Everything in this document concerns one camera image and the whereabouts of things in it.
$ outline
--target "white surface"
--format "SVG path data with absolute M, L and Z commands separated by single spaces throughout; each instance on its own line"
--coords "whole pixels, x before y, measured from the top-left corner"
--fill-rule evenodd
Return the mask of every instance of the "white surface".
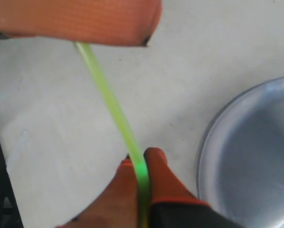
M 284 0 L 165 0 L 149 48 L 95 47 L 142 147 L 196 193 L 199 141 L 240 92 L 284 76 Z M 0 41 L 0 142 L 24 226 L 63 224 L 126 148 L 70 42 Z

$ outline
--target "metal bowl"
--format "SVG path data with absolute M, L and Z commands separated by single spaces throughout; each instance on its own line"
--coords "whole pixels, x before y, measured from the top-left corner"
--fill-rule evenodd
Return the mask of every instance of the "metal bowl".
M 284 77 L 242 93 L 200 148 L 198 195 L 247 228 L 284 228 Z

